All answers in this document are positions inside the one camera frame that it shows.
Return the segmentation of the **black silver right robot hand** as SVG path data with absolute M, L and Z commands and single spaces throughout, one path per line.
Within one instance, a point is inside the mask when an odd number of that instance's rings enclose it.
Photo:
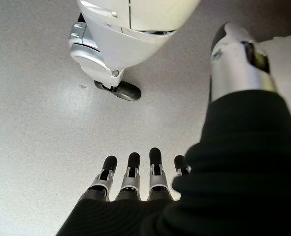
M 114 201 L 117 159 L 100 173 L 60 236 L 291 236 L 291 114 L 268 57 L 226 23 L 211 47 L 209 103 L 199 143 L 174 159 L 173 200 L 161 151 L 149 152 L 149 197 L 139 196 L 140 155 L 129 155 Z

